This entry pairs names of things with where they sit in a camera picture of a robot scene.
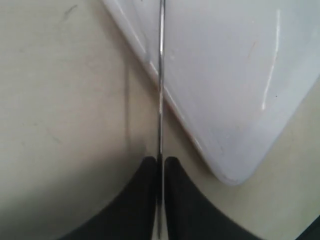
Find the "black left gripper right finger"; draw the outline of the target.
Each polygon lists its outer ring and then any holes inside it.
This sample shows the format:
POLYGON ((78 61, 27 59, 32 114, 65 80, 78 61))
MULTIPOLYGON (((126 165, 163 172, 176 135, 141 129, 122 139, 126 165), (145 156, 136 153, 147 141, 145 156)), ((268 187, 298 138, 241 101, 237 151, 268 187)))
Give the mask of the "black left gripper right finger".
POLYGON ((164 202, 170 240, 259 239, 218 210, 173 156, 164 163, 164 202))

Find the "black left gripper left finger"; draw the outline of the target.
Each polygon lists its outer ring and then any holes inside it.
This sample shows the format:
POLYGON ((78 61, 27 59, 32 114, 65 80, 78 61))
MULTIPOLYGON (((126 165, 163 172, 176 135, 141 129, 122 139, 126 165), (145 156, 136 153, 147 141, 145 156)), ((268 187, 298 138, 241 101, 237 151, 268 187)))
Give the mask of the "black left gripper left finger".
POLYGON ((157 162, 144 157, 119 195, 61 240, 150 240, 156 213, 157 162))

